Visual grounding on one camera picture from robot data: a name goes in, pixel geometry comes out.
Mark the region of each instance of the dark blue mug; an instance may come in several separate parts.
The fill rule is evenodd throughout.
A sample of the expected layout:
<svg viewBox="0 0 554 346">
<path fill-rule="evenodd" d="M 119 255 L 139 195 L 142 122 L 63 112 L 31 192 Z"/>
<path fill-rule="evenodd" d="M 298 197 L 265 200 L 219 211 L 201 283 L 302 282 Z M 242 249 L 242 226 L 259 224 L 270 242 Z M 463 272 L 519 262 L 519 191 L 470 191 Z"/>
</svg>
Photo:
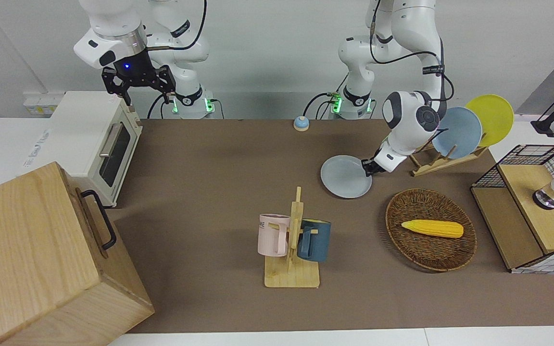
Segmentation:
<svg viewBox="0 0 554 346">
<path fill-rule="evenodd" d="M 326 261 L 330 241 L 330 222 L 303 219 L 297 256 L 303 260 Z"/>
</svg>

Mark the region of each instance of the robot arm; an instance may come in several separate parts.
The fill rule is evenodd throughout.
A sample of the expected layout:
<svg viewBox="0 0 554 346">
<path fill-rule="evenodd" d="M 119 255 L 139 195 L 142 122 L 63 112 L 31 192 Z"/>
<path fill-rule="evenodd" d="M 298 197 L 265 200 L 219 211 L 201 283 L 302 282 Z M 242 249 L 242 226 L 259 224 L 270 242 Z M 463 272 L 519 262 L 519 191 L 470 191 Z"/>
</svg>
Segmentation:
<svg viewBox="0 0 554 346">
<path fill-rule="evenodd" d="M 442 42 L 435 28 L 435 0 L 378 2 L 371 0 L 367 13 L 367 26 L 376 44 L 370 37 L 350 37 L 340 47 L 339 57 L 350 75 L 340 90 L 339 116 L 354 120 L 365 114 L 374 82 L 374 73 L 367 69 L 371 63 L 389 63 L 408 51 L 418 53 L 423 85 L 422 91 L 393 92 L 384 102 L 382 112 L 391 134 L 372 159 L 363 160 L 367 175 L 392 172 L 433 136 L 446 112 L 446 102 L 440 101 L 445 99 L 444 66 Z"/>
<path fill-rule="evenodd" d="M 132 0 L 79 0 L 91 29 L 74 46 L 75 53 L 94 68 L 103 68 L 106 90 L 132 101 L 130 87 L 148 86 L 174 93 L 176 82 L 168 65 L 154 68 L 147 48 L 147 35 Z"/>
<path fill-rule="evenodd" d="M 174 111 L 183 119 L 204 118 L 212 111 L 209 105 L 213 93 L 200 85 L 198 73 L 190 63 L 205 61 L 209 57 L 209 44 L 202 35 L 198 35 L 196 29 L 191 27 L 187 17 L 175 11 L 175 1 L 150 0 L 149 4 L 156 22 L 165 28 L 165 32 L 154 33 L 148 38 L 150 49 L 164 46 L 180 49 L 191 45 L 185 50 L 149 52 L 152 61 L 158 65 L 167 65 L 172 71 L 176 81 Z"/>
</svg>

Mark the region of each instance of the mug rack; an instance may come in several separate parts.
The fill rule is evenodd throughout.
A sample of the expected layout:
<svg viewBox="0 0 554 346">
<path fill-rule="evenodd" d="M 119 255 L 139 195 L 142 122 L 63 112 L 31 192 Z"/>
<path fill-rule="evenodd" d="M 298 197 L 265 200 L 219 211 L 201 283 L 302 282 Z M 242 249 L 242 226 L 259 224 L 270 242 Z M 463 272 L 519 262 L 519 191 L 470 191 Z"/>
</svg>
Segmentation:
<svg viewBox="0 0 554 346">
<path fill-rule="evenodd" d="M 288 228 L 288 252 L 280 258 L 264 257 L 264 285 L 277 287 L 319 287 L 319 265 L 316 261 L 299 258 L 296 254 L 303 221 L 302 188 L 296 188 L 296 200 L 290 210 L 290 228 Z"/>
</svg>

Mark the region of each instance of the corn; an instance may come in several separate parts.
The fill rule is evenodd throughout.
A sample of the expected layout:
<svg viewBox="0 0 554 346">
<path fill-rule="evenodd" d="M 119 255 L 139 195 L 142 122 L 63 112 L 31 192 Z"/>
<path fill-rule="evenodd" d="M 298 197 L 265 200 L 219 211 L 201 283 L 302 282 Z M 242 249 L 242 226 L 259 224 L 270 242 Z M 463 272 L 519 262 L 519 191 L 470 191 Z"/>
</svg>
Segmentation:
<svg viewBox="0 0 554 346">
<path fill-rule="evenodd" d="M 442 236 L 444 238 L 460 238 L 463 236 L 463 226 L 451 221 L 412 220 L 403 222 L 401 226 L 424 235 Z"/>
</svg>

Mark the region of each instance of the wooden box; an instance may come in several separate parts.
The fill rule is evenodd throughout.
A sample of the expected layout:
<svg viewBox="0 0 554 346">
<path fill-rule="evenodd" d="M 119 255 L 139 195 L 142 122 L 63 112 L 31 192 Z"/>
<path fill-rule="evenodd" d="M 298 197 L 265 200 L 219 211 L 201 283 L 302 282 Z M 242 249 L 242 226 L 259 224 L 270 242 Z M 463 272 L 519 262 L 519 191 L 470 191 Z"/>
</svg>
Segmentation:
<svg viewBox="0 0 554 346">
<path fill-rule="evenodd" d="M 543 210 L 534 191 L 553 178 L 547 167 L 499 164 L 505 187 L 473 187 L 506 267 L 514 273 L 554 273 L 554 210 Z"/>
<path fill-rule="evenodd" d="M 152 315 L 101 211 L 56 163 L 0 185 L 0 345 L 104 346 Z"/>
</svg>

